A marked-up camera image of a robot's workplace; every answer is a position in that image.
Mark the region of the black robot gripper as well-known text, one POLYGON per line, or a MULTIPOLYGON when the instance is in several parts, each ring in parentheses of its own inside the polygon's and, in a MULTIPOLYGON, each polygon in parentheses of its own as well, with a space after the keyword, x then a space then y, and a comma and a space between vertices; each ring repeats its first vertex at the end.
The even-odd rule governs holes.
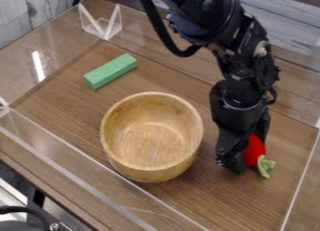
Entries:
POLYGON ((217 164, 236 174, 245 171, 244 152, 254 133, 266 141, 270 113, 262 105, 262 93, 245 81, 221 80, 210 91, 213 121, 218 127, 217 164))

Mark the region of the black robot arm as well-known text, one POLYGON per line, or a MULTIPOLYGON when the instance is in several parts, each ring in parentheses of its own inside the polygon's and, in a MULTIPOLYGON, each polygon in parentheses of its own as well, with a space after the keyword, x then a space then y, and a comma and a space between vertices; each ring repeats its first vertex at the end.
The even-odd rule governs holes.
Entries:
POLYGON ((280 80, 268 32, 240 0, 161 0, 169 6, 170 25, 191 44, 217 58, 222 80, 209 94, 218 129, 217 163, 236 174, 245 171, 249 136, 266 138, 273 85, 280 80))

